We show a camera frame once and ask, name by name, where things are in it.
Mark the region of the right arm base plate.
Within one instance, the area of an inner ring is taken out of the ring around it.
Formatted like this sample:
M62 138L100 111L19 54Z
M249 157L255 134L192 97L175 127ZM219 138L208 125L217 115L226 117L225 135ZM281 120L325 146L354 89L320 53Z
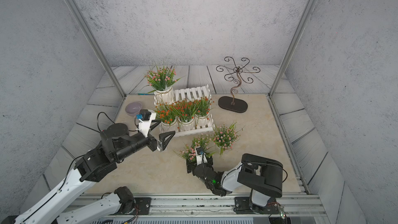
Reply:
M262 214L272 215L279 214L279 204L275 198L269 198L265 206L260 206L252 203L249 197L235 197L235 206L233 211L236 214Z

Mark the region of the pink flower potted plant back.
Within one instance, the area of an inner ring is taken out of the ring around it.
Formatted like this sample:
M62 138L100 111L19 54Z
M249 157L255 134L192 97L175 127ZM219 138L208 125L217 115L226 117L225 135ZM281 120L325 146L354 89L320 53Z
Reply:
M243 129L237 129L237 122L234 121L230 125L219 125L214 127L214 133L210 137L210 141L219 150L219 156L227 150L232 150L234 144L239 141L240 131Z

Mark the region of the pink flower potted plant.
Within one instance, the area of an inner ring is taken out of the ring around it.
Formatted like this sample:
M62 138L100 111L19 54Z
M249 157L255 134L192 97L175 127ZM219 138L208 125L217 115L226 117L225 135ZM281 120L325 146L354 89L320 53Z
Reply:
M186 162L192 163L197 161L197 156L202 156L198 149L204 150L204 156L210 158L215 152L209 147L210 137L208 135L200 135L193 138L190 145L185 144L184 148L176 151L175 154Z
M174 102L173 85L179 81L174 68L156 66L145 74L147 84L153 88L156 103L171 104Z
M214 133L210 137L210 141L219 150L219 156L227 150L232 150L234 144L239 141L240 131L243 129L237 129L237 122L234 121L230 125L219 125L214 127Z

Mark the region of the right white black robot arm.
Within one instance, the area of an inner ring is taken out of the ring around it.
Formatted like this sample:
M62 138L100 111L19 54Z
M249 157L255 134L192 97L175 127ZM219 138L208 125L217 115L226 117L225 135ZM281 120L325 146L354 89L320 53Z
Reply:
M288 173L283 165L273 159L243 154L241 162L229 171L216 172L212 157L203 153L194 162L187 162L187 173L201 180L214 195L225 197L241 186L250 189L249 197L236 197L236 214L280 214L283 207L277 202L283 195L283 182Z

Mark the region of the orange flower potted plant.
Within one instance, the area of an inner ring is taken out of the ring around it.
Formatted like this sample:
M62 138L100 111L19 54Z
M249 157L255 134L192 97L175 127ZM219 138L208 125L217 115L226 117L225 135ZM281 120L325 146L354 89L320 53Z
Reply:
M175 103L159 103L155 106L156 119L161 121L163 132L178 132L177 111Z

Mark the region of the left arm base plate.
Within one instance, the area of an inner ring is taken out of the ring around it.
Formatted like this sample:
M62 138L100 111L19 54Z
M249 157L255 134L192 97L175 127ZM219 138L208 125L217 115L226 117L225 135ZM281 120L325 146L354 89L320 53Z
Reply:
M122 203L115 215L149 215L152 198L139 197Z

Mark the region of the red flower potted plant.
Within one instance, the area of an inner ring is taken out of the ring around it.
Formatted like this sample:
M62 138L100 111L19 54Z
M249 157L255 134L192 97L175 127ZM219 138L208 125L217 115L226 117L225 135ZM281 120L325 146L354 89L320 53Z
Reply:
M194 102L196 107L195 117L197 126L205 127L210 125L211 99L204 96Z

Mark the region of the pink flower potted plant front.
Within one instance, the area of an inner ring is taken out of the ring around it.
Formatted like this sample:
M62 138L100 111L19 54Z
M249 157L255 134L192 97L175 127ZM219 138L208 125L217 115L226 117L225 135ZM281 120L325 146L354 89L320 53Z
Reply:
M190 145L185 144L184 148L176 151L175 154L186 162L192 163L197 161L197 156L202 156L198 149L204 150L204 156L210 158L215 152L209 147L210 137L208 135L200 135L193 138Z

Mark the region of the white wooden slatted rack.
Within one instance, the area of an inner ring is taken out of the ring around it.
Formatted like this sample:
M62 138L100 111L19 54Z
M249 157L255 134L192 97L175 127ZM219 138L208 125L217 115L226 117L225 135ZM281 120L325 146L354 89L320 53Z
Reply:
M176 136L187 136L214 130L208 85L174 91L168 89L156 93L154 98L162 132L175 131Z

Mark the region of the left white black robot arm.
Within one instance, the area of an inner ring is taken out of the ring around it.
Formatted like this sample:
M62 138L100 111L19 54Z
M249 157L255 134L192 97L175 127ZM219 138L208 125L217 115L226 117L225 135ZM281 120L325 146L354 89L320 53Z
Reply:
M70 164L65 178L33 207L18 216L8 216L4 224L89 224L112 214L138 215L135 198L127 187L119 187L107 197L74 211L65 212L82 193L117 169L128 156L148 147L163 151L176 134L161 133L159 138L150 134L160 122L144 121L143 130L130 136L124 123L114 123L100 133L101 141L92 150Z

